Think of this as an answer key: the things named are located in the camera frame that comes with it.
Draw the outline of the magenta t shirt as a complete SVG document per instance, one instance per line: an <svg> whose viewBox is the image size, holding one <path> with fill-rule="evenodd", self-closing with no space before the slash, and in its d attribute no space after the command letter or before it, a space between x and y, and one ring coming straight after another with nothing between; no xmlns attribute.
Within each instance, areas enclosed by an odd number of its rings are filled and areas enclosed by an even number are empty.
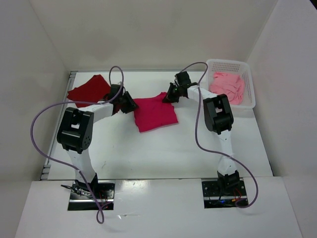
<svg viewBox="0 0 317 238"><path fill-rule="evenodd" d="M138 105L134 120L140 133L178 123L174 106L163 102L165 96L166 92L161 92L155 97L134 99Z"/></svg>

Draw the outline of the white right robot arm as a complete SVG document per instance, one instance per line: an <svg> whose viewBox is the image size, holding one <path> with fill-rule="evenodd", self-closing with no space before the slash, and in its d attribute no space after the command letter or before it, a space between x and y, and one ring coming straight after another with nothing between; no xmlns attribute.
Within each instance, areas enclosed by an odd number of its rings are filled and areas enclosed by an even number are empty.
<svg viewBox="0 0 317 238"><path fill-rule="evenodd" d="M199 103L199 109L204 111L204 122L208 131L217 135L221 150L215 151L221 158L217 168L217 189L223 195L230 194L238 185L240 176L234 160L231 143L231 130L234 118L228 97L217 95L204 88L197 82L192 82L188 72L175 75L170 83L164 103L177 103L179 98L186 97Z"/></svg>

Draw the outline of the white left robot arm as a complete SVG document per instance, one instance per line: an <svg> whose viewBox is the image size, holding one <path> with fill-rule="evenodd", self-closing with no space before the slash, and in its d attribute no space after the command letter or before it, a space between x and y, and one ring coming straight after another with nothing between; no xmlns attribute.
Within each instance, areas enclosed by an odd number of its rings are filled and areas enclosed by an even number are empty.
<svg viewBox="0 0 317 238"><path fill-rule="evenodd" d="M57 142L67 151L72 166L75 167L75 187L87 198L98 195L100 186L89 154L94 123L122 111L125 114L135 111L139 106L125 88L119 84L110 87L104 99L85 108L65 109Z"/></svg>

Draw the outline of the light pink t shirt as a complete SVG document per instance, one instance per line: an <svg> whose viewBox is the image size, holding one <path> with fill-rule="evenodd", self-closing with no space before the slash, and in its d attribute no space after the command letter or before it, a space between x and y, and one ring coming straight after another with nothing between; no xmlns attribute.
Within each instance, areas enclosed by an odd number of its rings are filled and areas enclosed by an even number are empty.
<svg viewBox="0 0 317 238"><path fill-rule="evenodd" d="M228 72L215 72L209 91L217 95L225 94L230 104L239 105L243 101L245 82L240 75Z"/></svg>

